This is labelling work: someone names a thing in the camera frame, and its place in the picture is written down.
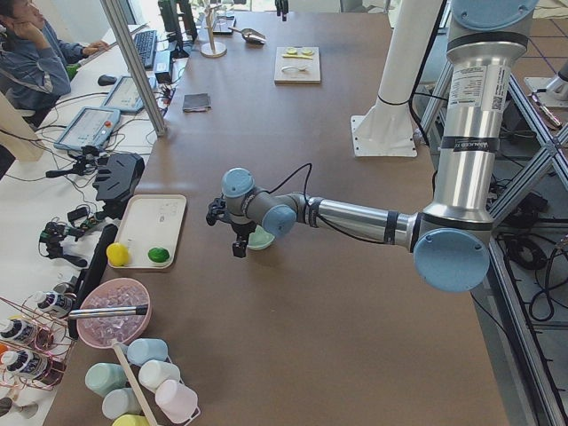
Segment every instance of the blue cup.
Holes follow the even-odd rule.
[[[168,358],[168,345],[162,339],[136,339],[128,346],[126,357],[131,364],[142,367],[147,361]]]
[[[85,376],[87,388],[103,398],[111,391],[123,388],[126,382],[126,374],[121,366],[105,362],[99,362],[89,368]]]

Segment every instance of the keyboard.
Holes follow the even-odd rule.
[[[134,46],[136,46],[138,56],[144,68],[152,68],[154,65],[157,38],[158,31],[155,29],[141,31],[134,35]]]

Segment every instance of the blue joint cap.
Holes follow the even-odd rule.
[[[453,0],[452,14],[463,27],[473,31],[497,31],[531,14],[538,0]]]
[[[489,270],[489,250],[477,237],[453,228],[425,233],[414,246],[414,266],[432,287],[469,291]]]
[[[227,198],[239,198],[255,187],[255,179],[246,169],[230,169],[223,175],[221,189]]]
[[[272,207],[264,214],[261,226],[276,238],[290,232],[296,222],[296,213],[286,204]]]

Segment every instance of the person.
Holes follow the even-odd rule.
[[[31,0],[0,0],[0,23],[6,28],[0,77],[8,80],[14,107],[35,111],[28,120],[35,125],[71,91],[66,66],[109,47],[103,41],[82,46],[59,40]]]

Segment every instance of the pink bowl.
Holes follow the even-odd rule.
[[[132,278],[116,278],[103,282],[85,298],[81,304],[81,309],[129,306],[131,305],[131,300],[133,300],[132,297],[138,299],[136,304],[148,305],[148,312],[143,319],[137,318],[138,316],[135,315],[129,317],[108,317],[106,319],[78,319],[77,331],[81,340],[92,348],[108,349],[112,347],[113,339],[120,343],[129,344],[139,337],[148,327],[150,317],[152,316],[150,295],[139,281]],[[104,299],[108,299],[109,302],[104,304]],[[124,321],[129,321],[130,319],[132,319],[133,324],[124,326]],[[103,323],[107,325],[107,331],[100,327]],[[123,331],[126,327],[130,327],[132,330],[125,335]]]

